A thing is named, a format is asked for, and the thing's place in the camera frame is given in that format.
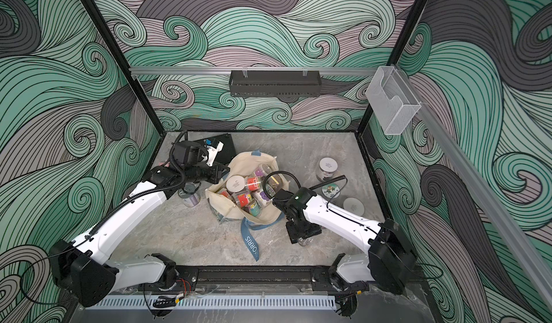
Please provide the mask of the purple yellow label seed can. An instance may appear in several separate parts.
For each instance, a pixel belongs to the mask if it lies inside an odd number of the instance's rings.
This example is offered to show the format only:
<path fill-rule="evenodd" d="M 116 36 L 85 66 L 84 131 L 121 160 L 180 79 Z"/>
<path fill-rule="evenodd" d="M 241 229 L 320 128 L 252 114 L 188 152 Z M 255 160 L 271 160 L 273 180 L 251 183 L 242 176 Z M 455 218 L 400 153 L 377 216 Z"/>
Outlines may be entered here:
<path fill-rule="evenodd" d="M 198 189 L 199 187 L 194 183 L 186 183 L 183 188 L 178 190 L 178 196 L 186 207 L 195 207 L 200 203 L 201 197 Z"/>

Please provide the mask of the cream canvas tote bag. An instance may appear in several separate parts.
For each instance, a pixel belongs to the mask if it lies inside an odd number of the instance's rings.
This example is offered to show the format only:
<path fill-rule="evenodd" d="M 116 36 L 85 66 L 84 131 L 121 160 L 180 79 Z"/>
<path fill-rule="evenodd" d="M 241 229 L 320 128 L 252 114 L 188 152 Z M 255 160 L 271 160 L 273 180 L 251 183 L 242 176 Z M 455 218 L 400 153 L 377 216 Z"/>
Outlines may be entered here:
<path fill-rule="evenodd" d="M 260 259 L 260 247 L 252 235 L 254 230 L 264 230 L 273 226 L 284 218 L 283 213 L 271 202 L 262 208 L 247 188 L 241 192 L 231 193 L 226 188 L 227 179 L 234 175 L 244 178 L 248 176 L 261 176 L 262 181 L 267 175 L 277 171 L 279 166 L 277 158 L 260 151 L 242 152 L 236 155 L 229 163 L 230 173 L 218 184 L 214 184 L 205 190 L 206 198 L 214 211 L 217 219 L 240 221 L 241 238 L 244 245 L 252 254 L 254 260 Z M 289 181 L 282 174 L 276 174 L 262 188 L 268 196 L 275 195 L 278 189 L 288 189 Z"/>

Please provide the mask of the clear jar cartoon leaf lid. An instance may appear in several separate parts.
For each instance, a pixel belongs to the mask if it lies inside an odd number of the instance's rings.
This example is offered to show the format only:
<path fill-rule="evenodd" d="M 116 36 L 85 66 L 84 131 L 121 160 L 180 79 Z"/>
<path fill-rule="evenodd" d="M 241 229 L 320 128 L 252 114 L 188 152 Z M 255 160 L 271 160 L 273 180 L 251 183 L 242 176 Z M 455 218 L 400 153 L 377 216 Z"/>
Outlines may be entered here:
<path fill-rule="evenodd" d="M 325 184 L 321 187 L 321 193 L 327 200 L 332 200 L 340 195 L 341 188 L 336 183 Z"/>

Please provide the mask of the silver tin seed can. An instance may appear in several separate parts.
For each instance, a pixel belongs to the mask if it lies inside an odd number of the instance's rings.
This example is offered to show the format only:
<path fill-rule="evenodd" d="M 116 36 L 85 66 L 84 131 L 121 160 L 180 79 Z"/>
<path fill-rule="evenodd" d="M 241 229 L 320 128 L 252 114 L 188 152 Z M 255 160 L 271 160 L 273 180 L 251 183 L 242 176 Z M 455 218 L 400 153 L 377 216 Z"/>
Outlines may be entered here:
<path fill-rule="evenodd" d="M 365 213 L 364 204 L 357 198 L 348 197 L 343 202 L 343 208 L 354 215 L 362 216 Z"/>

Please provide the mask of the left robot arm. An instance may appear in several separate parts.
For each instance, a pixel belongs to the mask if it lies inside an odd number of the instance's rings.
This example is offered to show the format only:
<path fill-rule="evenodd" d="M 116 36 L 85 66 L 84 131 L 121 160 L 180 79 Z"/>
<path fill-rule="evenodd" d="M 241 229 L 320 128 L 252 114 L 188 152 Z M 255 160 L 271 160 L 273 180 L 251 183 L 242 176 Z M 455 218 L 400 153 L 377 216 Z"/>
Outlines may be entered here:
<path fill-rule="evenodd" d="M 187 184 L 192 195 L 201 182 L 218 184 L 229 172 L 219 162 L 221 152 L 232 149 L 232 141 L 204 139 L 177 141 L 170 149 L 168 165 L 156 166 L 111 212 L 72 241 L 58 241 L 49 254 L 29 265 L 49 265 L 56 286 L 70 292 L 84 307 L 98 304 L 119 289 L 157 284 L 170 290 L 177 279 L 175 263 L 154 253 L 138 262 L 115 262 L 118 245 L 151 212 Z"/>

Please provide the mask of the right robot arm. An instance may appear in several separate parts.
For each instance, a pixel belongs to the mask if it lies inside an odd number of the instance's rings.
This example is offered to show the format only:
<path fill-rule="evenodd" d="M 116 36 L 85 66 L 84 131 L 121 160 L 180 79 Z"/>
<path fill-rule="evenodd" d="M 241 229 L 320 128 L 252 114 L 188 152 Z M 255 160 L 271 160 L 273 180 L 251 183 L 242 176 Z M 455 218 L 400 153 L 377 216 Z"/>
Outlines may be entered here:
<path fill-rule="evenodd" d="M 340 208 L 316 193 L 315 187 L 298 186 L 296 192 L 271 189 L 268 182 L 279 172 L 268 174 L 261 188 L 270 202 L 283 213 L 292 243 L 330 230 L 359 248 L 359 255 L 340 255 L 329 269 L 332 286 L 345 291 L 349 284 L 374 283 L 392 294 L 402 294 L 415 280 L 437 280 L 444 275 L 438 266 L 435 275 L 423 274 L 427 266 L 418 261 L 418 252 L 401 226 L 392 219 L 368 220 Z"/>

